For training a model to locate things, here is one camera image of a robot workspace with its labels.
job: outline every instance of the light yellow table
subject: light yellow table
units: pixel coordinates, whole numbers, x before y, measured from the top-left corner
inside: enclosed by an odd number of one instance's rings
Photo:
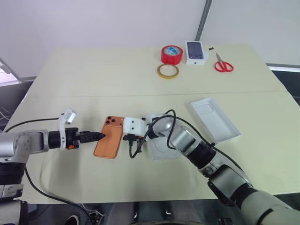
[[[150,69],[150,66],[139,65],[142,60],[136,58],[136,54],[128,56],[123,52],[124,61],[112,66],[112,73],[107,74],[108,66],[115,61],[100,57],[102,53],[99,50],[57,51],[33,83],[8,127],[24,120],[57,117],[71,107],[78,112],[71,127],[78,127],[81,131],[101,131],[108,115],[140,118],[172,108],[203,132],[190,103],[212,97],[242,133],[242,136],[222,142],[218,147],[240,164],[257,189],[272,194],[299,192],[298,105],[251,48],[238,45],[218,46],[215,49],[235,66],[235,74],[215,73],[210,65],[215,60],[210,59],[205,67],[180,65],[180,71],[184,72],[170,81],[146,69],[144,82],[139,72],[142,67]],[[158,50],[148,49],[148,52],[151,54]],[[140,52],[140,58],[148,55],[145,49],[132,51]],[[80,67],[81,60],[75,59],[81,58],[84,52],[85,56],[94,54]],[[103,55],[109,52],[111,50],[103,50]],[[240,57],[250,60],[252,64],[249,62],[248,65],[233,52],[240,52]],[[150,64],[155,70],[160,63],[153,59]],[[122,68],[127,72],[115,74]],[[80,76],[84,70],[85,79]],[[68,78],[73,74],[74,79],[67,82],[64,74]],[[64,85],[59,82],[59,77],[66,82]],[[113,82],[112,77],[118,77],[125,83]],[[134,84],[132,89],[125,86],[130,83]],[[43,128],[57,130],[57,122],[30,123],[12,131]],[[77,203],[215,198],[207,186],[207,179],[184,157],[154,162],[150,148],[145,146],[142,153],[130,159],[128,143],[122,141],[117,157],[109,160],[94,157],[95,146],[93,142],[81,144],[76,150],[50,150],[32,155],[27,165],[33,182],[50,194]],[[37,193],[26,178],[23,183],[23,200],[58,203]]]

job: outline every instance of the scissors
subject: scissors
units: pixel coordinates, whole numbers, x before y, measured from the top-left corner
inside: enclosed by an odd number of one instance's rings
[[[217,60],[218,60],[215,64],[216,71],[224,73],[224,72],[232,72],[234,70],[234,67],[232,64],[221,60],[221,57],[218,55],[218,53],[216,55],[217,55]]]

